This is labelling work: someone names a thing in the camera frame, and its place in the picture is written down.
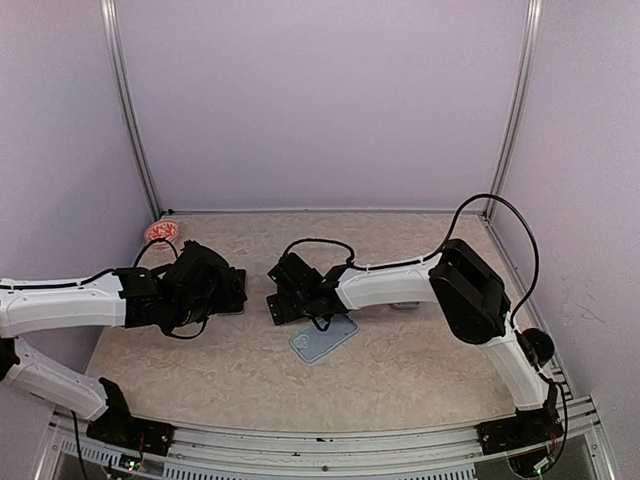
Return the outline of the light blue phone case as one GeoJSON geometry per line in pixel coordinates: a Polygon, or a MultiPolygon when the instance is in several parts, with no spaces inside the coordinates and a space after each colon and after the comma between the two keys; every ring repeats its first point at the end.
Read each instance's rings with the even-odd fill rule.
{"type": "Polygon", "coordinates": [[[349,315],[334,315],[318,329],[315,325],[296,333],[289,341],[293,351],[306,364],[313,364],[336,350],[360,331],[349,315]]]}

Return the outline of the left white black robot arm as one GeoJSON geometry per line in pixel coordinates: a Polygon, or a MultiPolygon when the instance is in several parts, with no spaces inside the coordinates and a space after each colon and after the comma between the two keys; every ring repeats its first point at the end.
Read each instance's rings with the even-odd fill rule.
{"type": "Polygon", "coordinates": [[[240,313],[246,272],[215,251],[185,242],[171,263],[147,269],[111,268],[85,279],[1,282],[1,382],[49,400],[87,421],[86,434],[141,454],[165,456],[174,438],[169,423],[134,416],[119,385],[76,372],[34,349],[27,333],[100,326],[205,326],[214,315],[240,313]]]}

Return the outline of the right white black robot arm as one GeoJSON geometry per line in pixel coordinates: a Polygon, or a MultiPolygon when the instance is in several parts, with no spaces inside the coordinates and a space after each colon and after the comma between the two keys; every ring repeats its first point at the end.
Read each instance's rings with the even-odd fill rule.
{"type": "Polygon", "coordinates": [[[484,453],[565,438],[560,389],[544,372],[553,340],[540,329],[518,328],[502,278],[465,241],[448,240],[435,254],[397,264],[347,259],[326,274],[286,250],[268,276],[276,291],[266,302],[277,325],[307,318],[325,331],[334,317],[368,307],[438,304],[452,334],[484,352],[512,397],[513,415],[479,425],[484,453]]]}

